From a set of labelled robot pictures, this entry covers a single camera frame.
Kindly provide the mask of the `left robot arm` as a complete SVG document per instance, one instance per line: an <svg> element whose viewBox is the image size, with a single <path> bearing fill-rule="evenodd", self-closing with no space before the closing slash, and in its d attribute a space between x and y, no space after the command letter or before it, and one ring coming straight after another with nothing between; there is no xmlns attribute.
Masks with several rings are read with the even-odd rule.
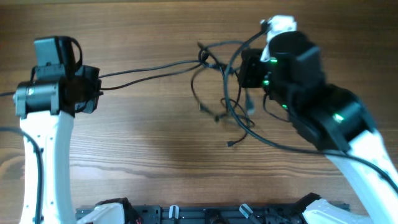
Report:
<svg viewBox="0 0 398 224"><path fill-rule="evenodd" d="M99 68L75 57L72 37L35 39L37 65L13 96L24 136L21 223L77 223L70 191L70 141L78 113L90 114L101 91Z"/></svg>

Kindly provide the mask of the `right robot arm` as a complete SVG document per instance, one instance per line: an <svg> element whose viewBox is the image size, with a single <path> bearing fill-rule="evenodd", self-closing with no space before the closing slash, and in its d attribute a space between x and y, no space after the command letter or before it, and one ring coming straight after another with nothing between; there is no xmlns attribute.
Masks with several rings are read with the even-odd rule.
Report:
<svg viewBox="0 0 398 224"><path fill-rule="evenodd" d="M270 59L244 42L240 84L263 88L286 110L298 134L344 175L367 215L332 206L318 195L303 199L298 215L306 223L396 223L397 170L381 133L364 103L351 91L330 84L320 49L299 31L275 35L267 44Z"/></svg>

